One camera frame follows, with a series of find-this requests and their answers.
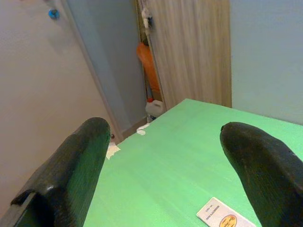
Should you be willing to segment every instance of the white bottle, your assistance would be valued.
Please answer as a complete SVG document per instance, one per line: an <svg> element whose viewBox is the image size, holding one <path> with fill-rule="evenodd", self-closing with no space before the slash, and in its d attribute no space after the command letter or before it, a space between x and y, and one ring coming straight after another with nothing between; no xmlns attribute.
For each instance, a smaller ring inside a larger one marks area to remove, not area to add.
<svg viewBox="0 0 303 227"><path fill-rule="evenodd" d="M147 112L148 118L154 119L160 117L165 112L164 103L149 98L147 99L145 110Z"/></svg>

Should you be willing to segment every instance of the light blue wall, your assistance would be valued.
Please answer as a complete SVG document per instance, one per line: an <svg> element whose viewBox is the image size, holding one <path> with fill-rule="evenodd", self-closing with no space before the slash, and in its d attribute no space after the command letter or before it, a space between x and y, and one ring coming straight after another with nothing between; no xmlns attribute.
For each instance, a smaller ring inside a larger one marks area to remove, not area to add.
<svg viewBox="0 0 303 227"><path fill-rule="evenodd" d="M146 115L134 1L67 2L113 114L127 130Z"/></svg>
<svg viewBox="0 0 303 227"><path fill-rule="evenodd" d="M231 0L232 104L303 124L303 0Z"/></svg>

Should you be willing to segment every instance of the green tabletop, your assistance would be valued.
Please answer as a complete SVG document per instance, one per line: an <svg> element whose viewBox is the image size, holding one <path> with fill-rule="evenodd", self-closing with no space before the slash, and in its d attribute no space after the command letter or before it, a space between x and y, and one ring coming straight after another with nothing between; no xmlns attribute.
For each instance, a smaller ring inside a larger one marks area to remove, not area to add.
<svg viewBox="0 0 303 227"><path fill-rule="evenodd" d="M105 161L84 226L204 227L196 213L216 197L260 227L221 148L220 128L232 121L265 130L303 158L303 126L187 99Z"/></svg>

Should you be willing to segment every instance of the blue magnet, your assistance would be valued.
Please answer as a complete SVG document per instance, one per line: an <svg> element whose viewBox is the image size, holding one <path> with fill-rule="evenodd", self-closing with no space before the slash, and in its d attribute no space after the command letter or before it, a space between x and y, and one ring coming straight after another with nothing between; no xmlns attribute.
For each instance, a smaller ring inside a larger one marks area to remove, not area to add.
<svg viewBox="0 0 303 227"><path fill-rule="evenodd" d="M60 17L60 13L59 13L59 11L57 9L50 9L48 11L48 15L53 20L57 20Z"/></svg>

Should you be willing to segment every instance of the white card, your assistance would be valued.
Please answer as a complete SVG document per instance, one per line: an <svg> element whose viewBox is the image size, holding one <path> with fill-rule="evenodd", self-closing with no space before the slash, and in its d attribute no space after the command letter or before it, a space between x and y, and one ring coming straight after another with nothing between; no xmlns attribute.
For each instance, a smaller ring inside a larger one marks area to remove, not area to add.
<svg viewBox="0 0 303 227"><path fill-rule="evenodd" d="M209 227L256 227L215 197L202 207L197 216Z"/></svg>

